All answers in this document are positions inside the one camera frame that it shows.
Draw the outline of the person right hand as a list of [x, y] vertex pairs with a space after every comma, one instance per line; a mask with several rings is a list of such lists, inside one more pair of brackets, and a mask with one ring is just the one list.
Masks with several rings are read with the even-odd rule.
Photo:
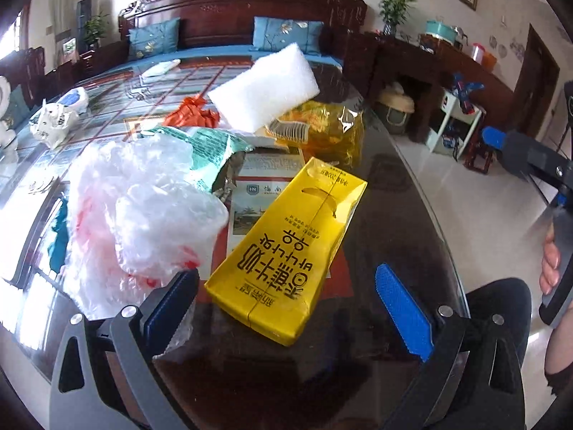
[[550, 225], [543, 243], [543, 256], [541, 261], [541, 275], [539, 285], [544, 295], [549, 295], [558, 285], [560, 252], [555, 244], [555, 227]]

